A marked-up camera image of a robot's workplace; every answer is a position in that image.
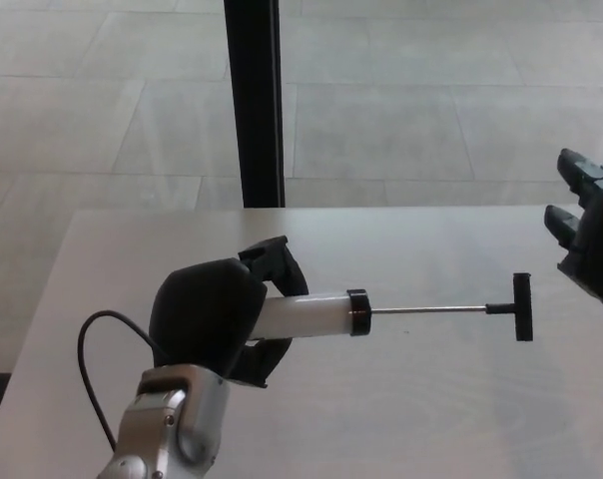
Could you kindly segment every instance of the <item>white table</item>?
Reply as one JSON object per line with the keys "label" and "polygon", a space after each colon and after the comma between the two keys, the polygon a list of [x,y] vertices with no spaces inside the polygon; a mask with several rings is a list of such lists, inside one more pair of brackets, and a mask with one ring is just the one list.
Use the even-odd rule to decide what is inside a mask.
{"label": "white table", "polygon": [[[603,478],[603,308],[555,269],[541,208],[482,208],[76,215],[0,410],[0,479],[93,478],[108,461],[76,364],[86,316],[146,326],[173,269],[281,234],[311,291],[365,287],[373,306],[506,301],[530,271],[535,342],[481,314],[296,340],[268,390],[232,388],[207,477]],[[108,319],[87,349],[117,429],[151,353]]]}

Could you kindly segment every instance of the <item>metal rod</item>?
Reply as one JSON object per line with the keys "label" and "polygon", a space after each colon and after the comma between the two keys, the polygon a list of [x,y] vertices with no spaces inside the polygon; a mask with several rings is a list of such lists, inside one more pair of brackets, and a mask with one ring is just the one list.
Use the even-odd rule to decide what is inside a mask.
{"label": "metal rod", "polygon": [[423,312],[485,312],[485,306],[386,307],[372,314],[419,314]]}

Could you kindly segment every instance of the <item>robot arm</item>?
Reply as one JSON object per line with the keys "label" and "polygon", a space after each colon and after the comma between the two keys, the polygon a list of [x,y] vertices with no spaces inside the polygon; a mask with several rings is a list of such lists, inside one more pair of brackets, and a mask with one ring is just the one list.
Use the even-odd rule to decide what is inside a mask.
{"label": "robot arm", "polygon": [[[266,387],[294,337],[367,335],[373,314],[514,314],[517,340],[532,340],[530,276],[514,276],[514,302],[479,306],[372,309],[363,289],[308,294],[285,237],[173,272],[160,287],[150,336],[156,355],[120,423],[100,479],[193,479],[220,449],[229,381]],[[266,299],[263,281],[285,297]],[[247,342],[256,340],[254,346]]]}
{"label": "robot arm", "polygon": [[215,463],[229,384],[200,366],[146,371],[99,479],[194,479]]}
{"label": "robot arm", "polygon": [[603,167],[563,150],[557,168],[584,210],[579,220],[560,208],[546,209],[546,227],[568,251],[558,267],[603,303]]}

